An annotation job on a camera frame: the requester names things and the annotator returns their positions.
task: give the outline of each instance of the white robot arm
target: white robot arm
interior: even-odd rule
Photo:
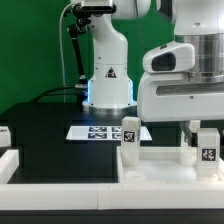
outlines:
[[[157,8],[175,23],[175,40],[143,59],[139,117],[143,121],[223,119],[224,0],[157,0]]]
[[[80,10],[91,14],[88,28],[93,38],[94,74],[88,82],[88,99],[83,102],[84,111],[117,115],[136,110],[132,81],[127,75],[128,43],[113,28],[111,18],[136,18],[136,3],[139,16],[143,16],[149,10],[151,1],[71,0],[71,3],[79,3]]]

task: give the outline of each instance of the green backdrop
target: green backdrop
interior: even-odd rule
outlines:
[[[0,113],[20,102],[28,102],[40,93],[62,86],[58,24],[68,0],[0,1]],[[77,67],[66,28],[74,23],[70,15],[63,22],[63,45],[67,85],[77,83]],[[143,74],[144,56],[136,20],[113,21],[114,27],[129,42],[128,74],[134,81],[136,98]],[[148,14],[140,19],[147,50],[173,39],[173,26],[160,18],[155,0]],[[84,68],[90,78],[93,68],[91,34],[80,37]],[[45,98],[43,101],[62,101]]]

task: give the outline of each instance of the triangle warning label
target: triangle warning label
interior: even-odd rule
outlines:
[[[115,72],[114,72],[114,69],[111,67],[110,70],[107,72],[106,78],[117,78]]]

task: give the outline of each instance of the table surface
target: table surface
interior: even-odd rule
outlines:
[[[19,149],[20,167],[10,183],[116,183],[116,147],[119,142],[66,141],[71,125],[120,126],[125,115],[86,114],[75,104],[21,103],[0,115],[8,126],[12,147]],[[205,127],[222,127],[207,122]],[[176,122],[144,124],[152,142],[179,144]],[[224,210],[111,210],[111,211],[0,211],[4,223],[224,223]]]

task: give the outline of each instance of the cable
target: cable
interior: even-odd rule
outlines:
[[[141,30],[141,26],[140,26],[139,14],[138,14],[138,0],[134,0],[134,3],[135,3],[135,9],[136,9],[136,18],[137,18],[137,23],[138,23],[139,38],[140,38],[140,41],[141,41],[141,46],[142,46],[143,53],[146,53],[147,49],[145,47],[145,43],[144,43],[144,39],[143,39],[143,35],[142,35],[142,30]]]
[[[75,86],[65,86],[65,87],[59,87],[59,88],[54,88],[54,89],[45,91],[45,92],[43,92],[42,94],[40,94],[39,96],[37,96],[37,97],[35,97],[34,99],[32,99],[30,102],[35,103],[35,102],[37,102],[39,99],[41,99],[42,97],[47,96],[47,95],[50,94],[50,93],[57,92],[57,91],[60,91],[60,90],[66,90],[66,89],[75,89]]]
[[[60,16],[60,21],[59,21],[59,44],[60,44],[60,55],[61,55],[61,67],[62,67],[62,80],[63,80],[63,86],[66,86],[66,72],[65,72],[65,62],[64,62],[64,49],[63,49],[63,39],[62,39],[62,21],[63,21],[63,16],[65,12],[68,10],[69,7],[75,5],[75,3],[70,3],[65,8],[63,9],[61,16]]]

